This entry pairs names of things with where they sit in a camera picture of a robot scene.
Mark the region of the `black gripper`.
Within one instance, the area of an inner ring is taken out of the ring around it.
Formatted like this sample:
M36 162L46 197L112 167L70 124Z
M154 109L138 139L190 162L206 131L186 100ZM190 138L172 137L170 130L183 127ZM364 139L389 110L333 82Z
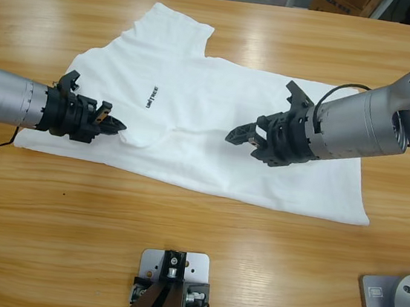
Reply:
M97 123L97 115L101 111L106 112L106 109L105 104L97 108L97 101L92 98L73 92L62 94L57 88L51 87L48 87L46 94L43 115L36 130L90 143L98 135L116 135L121 129L126 129L122 121L110 115Z
M288 112L260 116L256 123L235 127L224 140L236 146L248 143L256 147L257 125L267 135L250 153L257 160L269 167L313 161L317 157L311 152L310 140L305 134L305 123L308 120L306 114L305 109L290 109Z

